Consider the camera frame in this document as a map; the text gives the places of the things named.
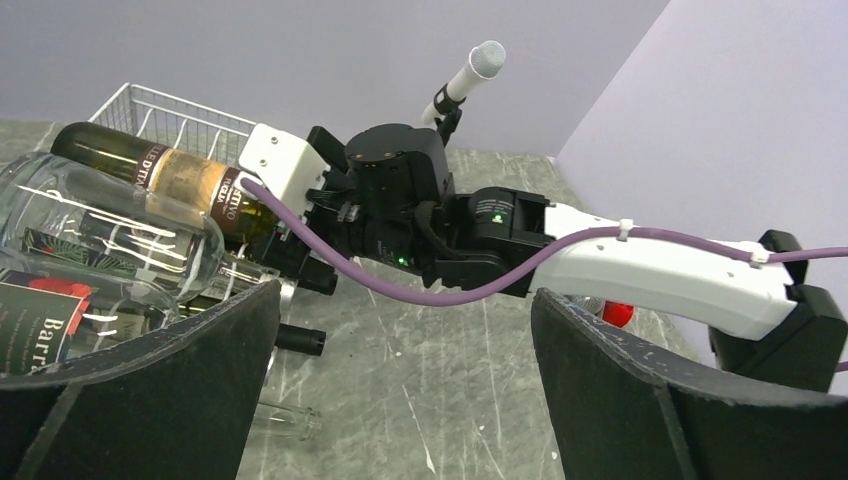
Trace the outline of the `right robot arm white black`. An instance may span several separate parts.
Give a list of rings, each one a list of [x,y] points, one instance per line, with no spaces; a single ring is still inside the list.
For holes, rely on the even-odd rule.
[[[722,242],[609,220],[524,191],[454,190],[447,122],[383,124],[347,142],[259,124],[237,163],[241,187],[336,271],[385,297],[446,307],[547,289],[597,299],[621,326],[624,306],[684,317],[710,331],[721,369],[827,391],[846,370],[847,323],[806,283],[813,259],[770,230]]]

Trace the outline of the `dark green wine bottle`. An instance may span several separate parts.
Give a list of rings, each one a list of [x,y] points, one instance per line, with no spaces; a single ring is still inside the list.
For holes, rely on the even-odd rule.
[[[217,304],[220,300],[198,296],[186,301],[179,306],[183,318],[199,314]],[[278,349],[306,354],[310,356],[321,356],[327,341],[327,333],[323,330],[309,329],[299,326],[281,323],[277,330],[274,345]]]

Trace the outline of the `olive wine bottle silver neck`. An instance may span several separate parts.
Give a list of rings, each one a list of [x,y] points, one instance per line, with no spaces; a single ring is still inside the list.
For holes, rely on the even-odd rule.
[[[228,241],[267,239],[279,220],[239,189],[241,171],[91,122],[65,126],[51,152],[208,214]]]

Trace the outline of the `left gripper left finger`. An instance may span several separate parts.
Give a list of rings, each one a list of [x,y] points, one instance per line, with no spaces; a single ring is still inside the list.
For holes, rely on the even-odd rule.
[[[5,479],[233,479],[280,320],[267,282],[1,382]]]

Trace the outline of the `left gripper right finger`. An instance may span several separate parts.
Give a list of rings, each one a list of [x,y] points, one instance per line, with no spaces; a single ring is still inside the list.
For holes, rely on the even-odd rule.
[[[847,401],[710,368],[547,290],[531,333],[569,479],[843,479]]]

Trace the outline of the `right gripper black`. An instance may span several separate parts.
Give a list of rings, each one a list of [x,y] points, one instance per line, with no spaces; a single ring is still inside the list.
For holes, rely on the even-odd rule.
[[[348,203],[343,196],[344,192],[353,188],[352,180],[346,176],[344,143],[321,126],[312,127],[304,140],[312,145],[330,166],[324,187],[307,193],[307,199],[313,204],[311,211],[302,216],[296,215],[278,200],[261,180],[248,174],[249,182],[260,187],[257,199],[261,204],[266,205],[266,198],[272,197],[274,204],[283,204],[290,214],[311,229],[315,236],[348,259],[351,257],[352,248],[346,243],[345,230],[353,225],[351,220],[356,216],[356,207]],[[297,281],[300,287],[307,290],[325,295],[335,291],[335,268],[323,260],[285,223],[279,222],[267,239],[252,244],[254,250],[250,258],[254,262],[278,270],[282,276]]]

